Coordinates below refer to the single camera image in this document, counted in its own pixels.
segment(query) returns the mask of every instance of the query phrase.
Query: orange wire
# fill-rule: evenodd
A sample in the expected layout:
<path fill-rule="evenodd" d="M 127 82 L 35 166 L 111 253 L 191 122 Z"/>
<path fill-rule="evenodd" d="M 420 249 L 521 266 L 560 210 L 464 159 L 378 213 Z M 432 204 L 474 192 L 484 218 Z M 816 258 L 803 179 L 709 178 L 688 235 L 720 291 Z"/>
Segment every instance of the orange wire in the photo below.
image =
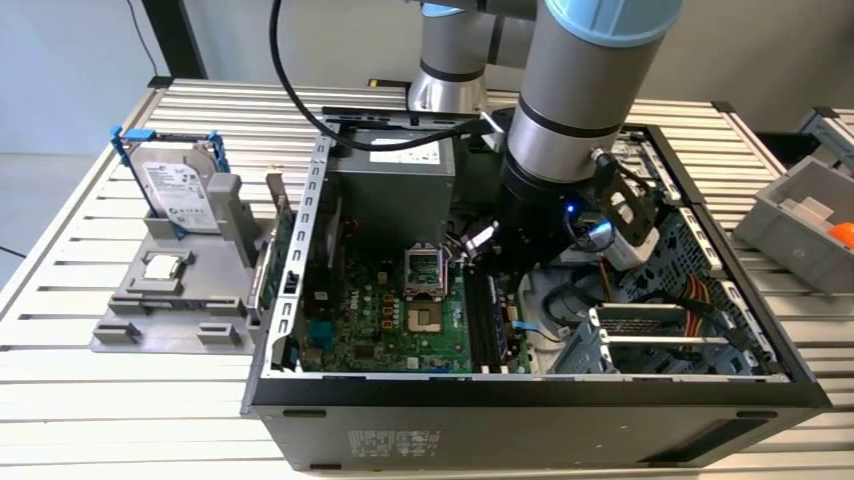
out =
<path fill-rule="evenodd" d="M 700 278 L 697 279 L 697 282 L 700 283 L 700 286 L 702 287 L 702 299 L 704 299 L 704 302 L 712 303 L 712 296 L 709 295 L 709 287 L 706 286 L 706 283 L 704 283 L 700 280 Z M 700 336 L 700 328 L 701 328 L 701 326 L 704 324 L 704 319 L 700 318 L 698 320 L 700 321 L 697 322 L 697 327 L 696 327 L 696 330 L 694 330 L 694 336 L 696 337 Z"/>
<path fill-rule="evenodd" d="M 694 277 L 692 275 L 689 275 L 689 282 L 686 284 L 686 288 L 688 288 L 688 298 L 694 299 Z M 688 321 L 685 323 L 685 336 L 690 337 L 692 336 L 692 332 L 694 330 L 694 314 L 690 311 L 686 311 L 686 315 L 688 315 Z"/>
<path fill-rule="evenodd" d="M 605 300 L 612 302 L 612 284 L 609 282 L 609 273 L 605 269 L 605 260 L 600 257 L 600 275 L 602 276 L 602 289 L 605 290 Z"/>

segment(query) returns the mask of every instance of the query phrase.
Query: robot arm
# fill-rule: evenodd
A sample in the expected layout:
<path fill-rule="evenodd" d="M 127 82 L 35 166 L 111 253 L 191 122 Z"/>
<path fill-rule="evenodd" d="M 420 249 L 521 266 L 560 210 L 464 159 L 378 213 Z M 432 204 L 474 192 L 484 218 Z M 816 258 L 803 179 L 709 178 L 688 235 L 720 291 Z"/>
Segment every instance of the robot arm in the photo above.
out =
<path fill-rule="evenodd" d="M 466 2 L 441 3 L 457 6 Z M 626 172 L 620 171 L 608 150 L 681 5 L 682 0 L 537 3 L 522 93 L 509 126 L 500 208 L 485 231 L 489 234 L 481 232 L 470 239 L 480 242 L 469 243 L 470 254 L 481 256 L 482 264 L 490 264 L 490 270 L 509 277 L 512 284 L 537 263 L 550 260 L 577 243 L 574 224 L 586 211 L 610 210 L 606 218 L 614 231 L 613 248 L 634 249 L 637 253 L 657 235 L 654 208 L 649 199 L 633 195 L 624 180 Z M 478 64 L 477 56 L 468 51 L 461 38 L 468 33 L 444 36 L 445 58 L 432 37 L 440 30 L 440 22 L 477 29 L 478 21 L 484 21 L 477 15 L 484 14 L 452 9 L 445 10 L 442 17 L 426 18 L 425 41 L 430 43 L 424 50 L 424 71 L 410 90 L 412 106 L 420 95 L 424 98 L 424 86 L 429 83 L 425 77 L 436 78 L 445 73 L 430 63 L 442 63 L 438 59 L 444 59 L 444 67 L 462 68 L 462 64 L 456 65 L 449 59 L 464 57 L 469 60 L 466 67 L 473 70 L 470 76 L 445 77 L 429 106 L 436 110 L 457 108 L 458 112 L 468 106 L 469 111 L 482 108 L 478 102 L 486 102 L 481 76 L 486 62 Z M 453 50 L 456 45 L 458 52 L 464 52 L 460 57 Z M 456 84 L 458 78 L 465 82 Z M 474 80 L 481 83 L 472 93 Z M 469 105 L 442 101 L 461 91 L 472 93 L 466 97 L 470 102 L 477 101 Z M 618 208 L 612 204 L 612 196 L 624 199 L 616 202 Z"/>

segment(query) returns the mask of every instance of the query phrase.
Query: metal table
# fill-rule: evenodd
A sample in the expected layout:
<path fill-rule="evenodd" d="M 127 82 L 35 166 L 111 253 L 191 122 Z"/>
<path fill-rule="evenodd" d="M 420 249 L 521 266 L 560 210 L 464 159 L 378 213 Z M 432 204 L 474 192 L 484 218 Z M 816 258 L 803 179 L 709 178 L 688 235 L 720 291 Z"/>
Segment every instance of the metal table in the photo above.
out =
<path fill-rule="evenodd" d="M 322 105 L 405 105 L 402 89 L 302 88 L 299 93 L 316 111 Z M 496 104 L 514 100 L 513 94 L 493 96 Z M 718 222 L 732 229 L 753 193 L 783 172 L 739 116 L 709 103 L 640 100 L 629 121 L 662 127 Z M 219 130 L 257 215 L 274 212 L 263 183 L 271 167 L 299 201 L 316 130 L 279 87 L 175 81 L 146 94 L 125 126 Z M 109 148 L 0 294 L 0 478 L 302 475 L 282 460 L 262 423 L 239 418 L 249 356 L 87 349 L 146 233 L 145 213 L 139 188 Z M 854 298 L 817 295 L 760 253 L 737 247 L 837 411 L 704 470 L 518 471 L 502 472 L 504 478 L 624 478 L 641 472 L 672 480 L 854 477 Z M 382 475 L 492 478 L 496 473 Z"/>

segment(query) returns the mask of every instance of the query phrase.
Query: gray plastic tray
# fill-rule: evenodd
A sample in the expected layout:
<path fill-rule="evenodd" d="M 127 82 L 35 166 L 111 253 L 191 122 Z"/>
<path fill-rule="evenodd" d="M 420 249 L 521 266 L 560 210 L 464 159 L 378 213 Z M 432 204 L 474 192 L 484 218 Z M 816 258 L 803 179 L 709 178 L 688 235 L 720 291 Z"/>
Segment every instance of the gray plastic tray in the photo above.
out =
<path fill-rule="evenodd" d="M 823 293 L 854 294 L 854 251 L 827 232 L 854 222 L 854 179 L 808 157 L 756 195 L 757 204 L 736 228 L 753 245 Z M 793 213 L 792 202 L 813 203 L 821 220 Z"/>

